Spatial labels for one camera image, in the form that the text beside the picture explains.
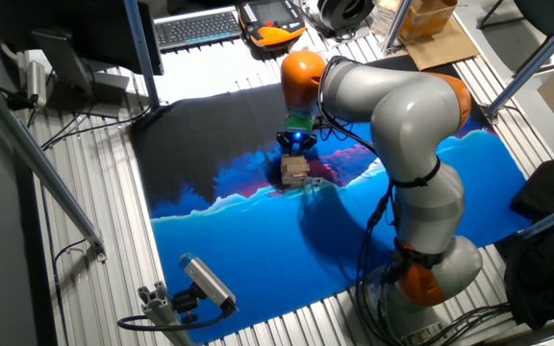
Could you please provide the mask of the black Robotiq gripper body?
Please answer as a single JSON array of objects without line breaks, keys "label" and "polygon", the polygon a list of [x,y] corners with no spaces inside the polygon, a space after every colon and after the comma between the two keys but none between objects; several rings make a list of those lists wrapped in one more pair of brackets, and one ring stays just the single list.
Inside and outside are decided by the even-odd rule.
[{"label": "black Robotiq gripper body", "polygon": [[284,133],[287,135],[291,143],[291,149],[296,146],[298,149],[303,149],[303,140],[305,139],[305,134],[313,134],[313,132],[303,131],[299,129],[295,130],[286,130]]}]

